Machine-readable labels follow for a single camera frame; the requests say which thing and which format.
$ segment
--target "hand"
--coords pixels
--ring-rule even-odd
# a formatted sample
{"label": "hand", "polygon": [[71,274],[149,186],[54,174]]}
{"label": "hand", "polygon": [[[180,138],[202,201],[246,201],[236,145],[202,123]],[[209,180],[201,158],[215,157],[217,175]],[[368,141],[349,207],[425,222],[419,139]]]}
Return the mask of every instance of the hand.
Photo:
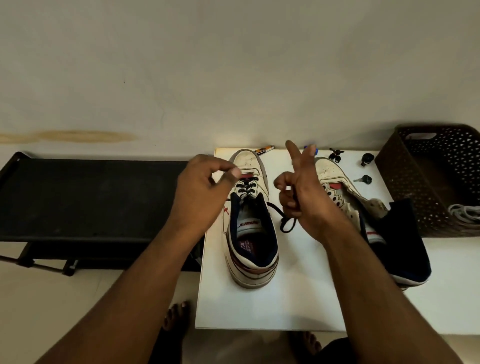
{"label": "hand", "polygon": [[287,140],[285,146],[292,158],[294,173],[283,172],[273,182],[280,190],[280,204],[288,218],[297,218],[304,230],[315,240],[319,240],[324,218],[338,209],[318,181],[314,160],[316,147],[310,145],[300,153],[290,140]]}
{"label": "hand", "polygon": [[[226,173],[215,183],[212,173],[218,170]],[[178,177],[173,207],[162,231],[197,243],[215,222],[240,176],[240,169],[226,160],[202,154],[192,158]]]}

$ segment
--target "fingernail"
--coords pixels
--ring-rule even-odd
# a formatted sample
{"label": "fingernail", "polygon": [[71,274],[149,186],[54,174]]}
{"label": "fingernail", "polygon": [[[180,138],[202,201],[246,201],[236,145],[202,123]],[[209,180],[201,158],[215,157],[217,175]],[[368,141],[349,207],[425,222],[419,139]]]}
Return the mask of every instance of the fingernail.
{"label": "fingernail", "polygon": [[235,177],[237,179],[239,179],[240,176],[241,176],[241,170],[238,167],[235,167],[235,168],[231,169],[230,173],[233,175],[233,177]]}

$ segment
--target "white table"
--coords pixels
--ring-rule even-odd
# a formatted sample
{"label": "white table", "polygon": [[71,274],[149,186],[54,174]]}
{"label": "white table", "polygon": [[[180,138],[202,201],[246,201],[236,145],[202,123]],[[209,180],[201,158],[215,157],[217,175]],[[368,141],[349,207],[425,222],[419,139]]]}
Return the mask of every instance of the white table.
{"label": "white table", "polygon": [[[229,159],[238,148],[217,148]],[[368,174],[370,185],[354,182],[366,198],[391,196],[376,168],[360,165],[367,151],[346,151],[340,167],[351,180]],[[321,150],[318,156],[331,152]],[[270,201],[280,206],[277,175],[293,171],[288,151],[274,149],[261,156],[268,175]],[[214,174],[218,180],[220,173]],[[279,264],[272,281],[257,290],[238,286],[231,278],[221,244],[221,215],[205,236],[196,328],[345,331],[325,250],[297,224],[283,234],[280,216],[270,209],[277,228]],[[410,288],[407,297],[440,333],[480,334],[480,238],[424,239],[432,265],[426,284]]]}

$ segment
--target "forearm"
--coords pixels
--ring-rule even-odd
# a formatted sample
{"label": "forearm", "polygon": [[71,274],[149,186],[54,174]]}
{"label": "forearm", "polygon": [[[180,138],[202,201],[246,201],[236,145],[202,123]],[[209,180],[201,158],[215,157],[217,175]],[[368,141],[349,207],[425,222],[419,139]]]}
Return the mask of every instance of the forearm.
{"label": "forearm", "polygon": [[38,363],[146,363],[192,246],[161,231],[90,312]]}
{"label": "forearm", "polygon": [[348,337],[361,361],[460,363],[339,209],[322,222]]}

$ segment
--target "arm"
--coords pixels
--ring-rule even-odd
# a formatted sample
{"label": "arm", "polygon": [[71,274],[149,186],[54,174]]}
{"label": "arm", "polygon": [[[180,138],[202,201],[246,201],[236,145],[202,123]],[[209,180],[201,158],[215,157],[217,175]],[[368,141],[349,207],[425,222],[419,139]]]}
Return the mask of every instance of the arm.
{"label": "arm", "polygon": [[[300,154],[290,141],[294,173],[275,180],[289,217],[324,246],[345,326],[360,362],[461,363],[395,285],[382,263],[321,187],[315,147]],[[298,203],[286,186],[295,185]]]}
{"label": "arm", "polygon": [[[229,172],[215,185],[211,174],[217,170]],[[192,159],[178,178],[172,211],[157,237],[37,363],[147,363],[183,262],[217,218],[240,174],[218,158]]]}

